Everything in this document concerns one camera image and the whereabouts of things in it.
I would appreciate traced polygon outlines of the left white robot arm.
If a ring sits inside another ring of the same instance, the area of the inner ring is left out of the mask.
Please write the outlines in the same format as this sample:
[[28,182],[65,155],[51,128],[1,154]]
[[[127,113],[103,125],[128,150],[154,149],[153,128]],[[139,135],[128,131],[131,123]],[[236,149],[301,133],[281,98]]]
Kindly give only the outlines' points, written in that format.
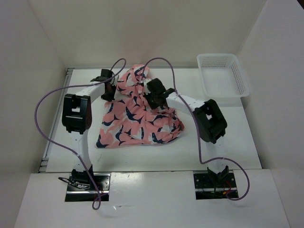
[[64,96],[62,124],[70,135],[72,150],[77,161],[71,173],[71,181],[77,182],[85,190],[95,184],[93,165],[88,151],[88,130],[92,125],[92,102],[101,98],[108,102],[114,100],[116,86],[114,73],[102,69],[100,76],[76,94]]

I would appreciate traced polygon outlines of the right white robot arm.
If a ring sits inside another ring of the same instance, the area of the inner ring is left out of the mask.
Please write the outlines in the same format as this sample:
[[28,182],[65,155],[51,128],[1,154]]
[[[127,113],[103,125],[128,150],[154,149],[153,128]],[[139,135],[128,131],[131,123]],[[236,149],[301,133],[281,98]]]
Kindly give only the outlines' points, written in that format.
[[144,84],[144,96],[152,109],[168,107],[189,114],[195,123],[199,147],[201,142],[206,145],[206,152],[211,158],[202,160],[201,152],[199,159],[201,164],[207,164],[209,183],[220,186],[228,174],[228,166],[223,162],[224,135],[228,126],[216,101],[210,99],[201,101],[181,95],[173,88],[166,89],[162,82],[155,79],[147,79]]

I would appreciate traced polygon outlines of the pink shark print shorts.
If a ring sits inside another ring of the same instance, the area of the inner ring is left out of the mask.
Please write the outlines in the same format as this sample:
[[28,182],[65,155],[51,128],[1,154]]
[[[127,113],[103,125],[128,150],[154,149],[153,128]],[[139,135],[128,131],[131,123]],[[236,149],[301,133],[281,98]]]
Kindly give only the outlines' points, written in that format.
[[97,148],[170,143],[184,131],[175,109],[148,105],[143,85],[148,73],[143,64],[133,65],[118,78],[116,92],[122,97],[104,105]]

